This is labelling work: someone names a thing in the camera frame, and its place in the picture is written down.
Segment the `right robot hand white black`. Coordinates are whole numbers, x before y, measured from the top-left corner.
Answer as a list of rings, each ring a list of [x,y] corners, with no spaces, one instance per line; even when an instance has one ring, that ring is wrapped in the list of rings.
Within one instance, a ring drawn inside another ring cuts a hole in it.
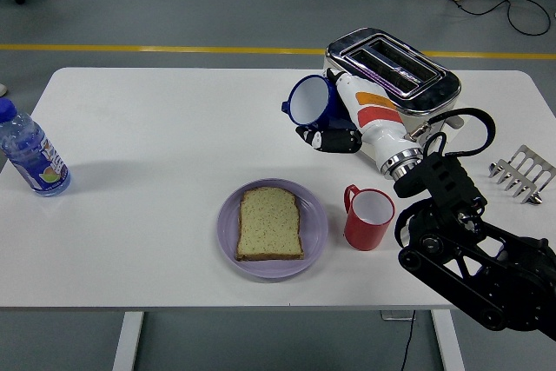
[[[314,149],[353,154],[364,144],[383,176],[397,179],[422,158],[394,103],[377,83],[328,69],[302,78],[281,105],[297,134]]]

